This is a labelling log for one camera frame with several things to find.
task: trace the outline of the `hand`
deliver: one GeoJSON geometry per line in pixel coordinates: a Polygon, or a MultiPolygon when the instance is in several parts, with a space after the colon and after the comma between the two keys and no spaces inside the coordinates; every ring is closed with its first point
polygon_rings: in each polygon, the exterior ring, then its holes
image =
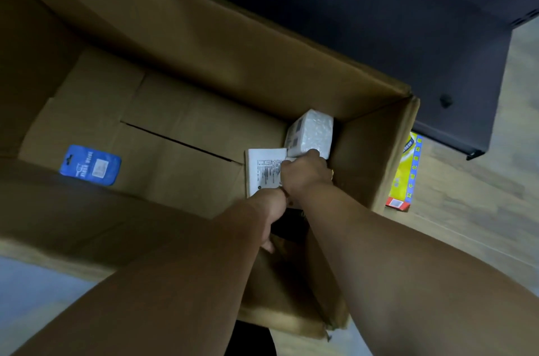
{"type": "Polygon", "coordinates": [[[248,198],[247,202],[252,204],[260,212],[264,221],[264,230],[262,232],[260,246],[266,251],[275,251],[275,247],[273,247],[273,244],[269,239],[271,224],[281,218],[285,212],[285,193],[279,188],[263,188],[248,198]]]}
{"type": "Polygon", "coordinates": [[[282,187],[293,200],[298,200],[303,191],[315,183],[332,183],[333,172],[316,149],[309,150],[293,162],[281,164],[282,187]]]}

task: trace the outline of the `red and yellow box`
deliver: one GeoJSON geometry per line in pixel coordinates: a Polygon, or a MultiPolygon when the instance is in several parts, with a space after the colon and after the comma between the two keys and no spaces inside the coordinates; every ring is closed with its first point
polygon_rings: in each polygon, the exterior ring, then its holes
{"type": "Polygon", "coordinates": [[[392,207],[399,211],[407,211],[410,208],[422,144],[423,136],[410,132],[389,197],[385,202],[387,207],[392,207]]]}

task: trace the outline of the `black furniture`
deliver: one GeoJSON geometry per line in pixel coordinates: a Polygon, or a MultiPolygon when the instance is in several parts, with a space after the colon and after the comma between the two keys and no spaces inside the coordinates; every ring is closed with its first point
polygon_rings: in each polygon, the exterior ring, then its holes
{"type": "Polygon", "coordinates": [[[414,130],[488,150],[511,30],[539,0],[228,0],[412,86],[414,130]]]}

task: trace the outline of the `blue package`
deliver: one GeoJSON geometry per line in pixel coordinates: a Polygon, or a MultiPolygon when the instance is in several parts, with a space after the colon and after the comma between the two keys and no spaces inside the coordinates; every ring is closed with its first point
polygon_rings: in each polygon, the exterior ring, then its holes
{"type": "Polygon", "coordinates": [[[114,184],[122,159],[89,147],[71,145],[64,157],[60,174],[111,186],[114,184]]]}

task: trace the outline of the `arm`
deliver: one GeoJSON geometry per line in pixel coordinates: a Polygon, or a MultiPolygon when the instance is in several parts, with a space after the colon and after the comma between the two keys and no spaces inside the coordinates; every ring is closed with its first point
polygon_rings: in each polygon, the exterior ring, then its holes
{"type": "Polygon", "coordinates": [[[235,204],[186,245],[107,278],[13,356],[223,355],[260,244],[285,207],[279,189],[235,204]]]}
{"type": "Polygon", "coordinates": [[[491,266],[367,210],[312,150],[285,162],[350,313],[378,355],[532,355],[539,299],[491,266]]]}

